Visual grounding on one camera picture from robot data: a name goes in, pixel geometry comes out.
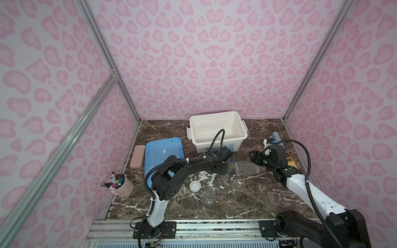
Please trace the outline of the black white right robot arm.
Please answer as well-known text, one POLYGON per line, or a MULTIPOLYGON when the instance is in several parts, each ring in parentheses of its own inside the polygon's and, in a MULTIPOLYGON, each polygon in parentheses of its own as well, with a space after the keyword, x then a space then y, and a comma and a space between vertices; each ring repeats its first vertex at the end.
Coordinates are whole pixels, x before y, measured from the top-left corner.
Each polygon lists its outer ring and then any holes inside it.
POLYGON ((308 168, 306 174, 288 165, 283 142, 269 143, 262 151, 251 151, 252 163, 271 171, 274 180, 294 192, 316 213, 319 221, 312 221, 300 213, 288 210, 277 214, 271 230, 263 228, 263 237, 269 234, 286 237, 297 234, 300 242, 308 239, 322 248, 369 248, 371 241, 364 215, 357 209, 349 210, 331 199, 309 182, 311 157, 305 146, 294 141, 304 149, 308 168))

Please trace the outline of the blue capped test tube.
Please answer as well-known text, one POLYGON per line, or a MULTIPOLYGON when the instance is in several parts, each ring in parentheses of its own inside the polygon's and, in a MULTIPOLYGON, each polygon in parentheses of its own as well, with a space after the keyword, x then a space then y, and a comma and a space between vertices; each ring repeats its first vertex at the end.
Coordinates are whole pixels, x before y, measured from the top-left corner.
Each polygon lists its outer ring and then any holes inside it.
POLYGON ((231 174, 231 171, 232 171, 234 168, 235 168, 235 160, 233 160, 233 161, 231 162, 231 164, 228 166, 227 173, 226 173, 226 175, 225 175, 225 177, 224 177, 224 179, 223 179, 223 182, 224 182, 225 184, 228 182, 228 179, 229 179, 229 176, 230 176, 230 174, 231 174))

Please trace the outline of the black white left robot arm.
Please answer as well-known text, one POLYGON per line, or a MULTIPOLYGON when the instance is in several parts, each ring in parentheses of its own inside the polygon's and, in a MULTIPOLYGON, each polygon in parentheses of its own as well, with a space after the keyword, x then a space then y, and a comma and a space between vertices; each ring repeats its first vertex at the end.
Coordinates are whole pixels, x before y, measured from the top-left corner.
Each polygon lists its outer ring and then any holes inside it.
POLYGON ((223 145, 225 130, 215 135, 210 148, 196 157, 179 159, 169 156, 163 163, 152 168, 144 178, 145 189, 152 196, 148 213, 142 218, 137 231, 137 239, 145 235, 156 238, 162 234, 161 226, 169 203, 181 189, 185 180, 195 173, 206 171, 225 175, 232 151, 223 145))

